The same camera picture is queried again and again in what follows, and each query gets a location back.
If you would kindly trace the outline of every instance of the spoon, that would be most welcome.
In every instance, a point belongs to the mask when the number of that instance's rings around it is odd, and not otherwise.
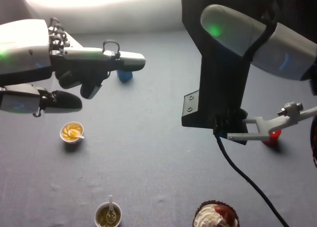
[[[85,138],[84,136],[82,136],[82,135],[80,134],[80,132],[79,132],[78,130],[75,130],[75,129],[70,129],[70,130],[68,131],[68,135],[69,135],[70,137],[74,137],[74,138],[81,138],[81,139],[84,139],[84,138]]]
[[[113,209],[112,195],[110,195],[109,196],[109,210],[108,210],[108,213],[106,215],[106,220],[109,224],[112,224],[113,222],[115,222],[116,219],[117,219],[117,214],[115,213],[115,211]]]

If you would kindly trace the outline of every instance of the whipped cream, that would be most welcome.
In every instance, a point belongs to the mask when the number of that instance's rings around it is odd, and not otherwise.
[[[194,227],[238,227],[236,219],[233,226],[227,224],[222,215],[216,212],[215,206],[216,204],[203,206],[195,217]]]

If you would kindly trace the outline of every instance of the red object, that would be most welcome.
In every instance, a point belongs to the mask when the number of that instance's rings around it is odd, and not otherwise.
[[[224,205],[216,205],[214,207],[214,210],[220,215],[222,215],[222,217],[226,220],[228,225],[233,226],[235,215],[229,207]]]
[[[268,141],[262,141],[263,144],[266,144],[267,146],[276,146],[277,140],[279,136],[281,135],[282,130],[272,132],[269,134],[269,140]]]

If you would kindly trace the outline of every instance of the cupcake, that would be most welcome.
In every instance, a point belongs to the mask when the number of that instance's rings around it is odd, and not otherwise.
[[[195,213],[193,227],[239,227],[239,217],[229,205],[220,201],[206,201]]]

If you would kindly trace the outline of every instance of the small white bowl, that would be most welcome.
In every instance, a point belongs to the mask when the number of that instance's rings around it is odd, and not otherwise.
[[[119,210],[119,212],[120,212],[120,220],[119,220],[119,222],[116,224],[116,226],[114,226],[114,227],[118,227],[119,224],[120,224],[120,222],[121,222],[121,220],[122,220],[122,211],[121,211],[121,208],[119,207],[118,204],[116,204],[116,203],[113,202],[113,205],[114,205],[114,207],[116,207],[116,208]],[[100,224],[98,224],[97,215],[98,215],[98,213],[99,213],[99,211],[100,211],[101,209],[103,209],[104,207],[107,207],[107,206],[109,206],[109,202],[105,202],[105,203],[101,204],[101,205],[97,208],[97,210],[95,211],[95,225],[96,225],[96,227],[102,227]]]
[[[81,133],[81,135],[84,134],[84,127],[83,127],[83,125],[81,125],[79,122],[68,122],[68,123],[66,123],[66,124],[60,129],[59,135],[60,135],[60,138],[61,138],[63,141],[65,141],[66,143],[69,143],[69,144],[75,144],[75,143],[77,143],[79,140],[81,140],[81,138],[77,138],[77,139],[75,139],[75,140],[65,140],[65,139],[64,139],[64,137],[63,137],[63,135],[62,135],[64,129],[65,129],[68,125],[72,125],[72,124],[79,125],[79,126],[81,127],[82,131],[83,131],[83,132]]]

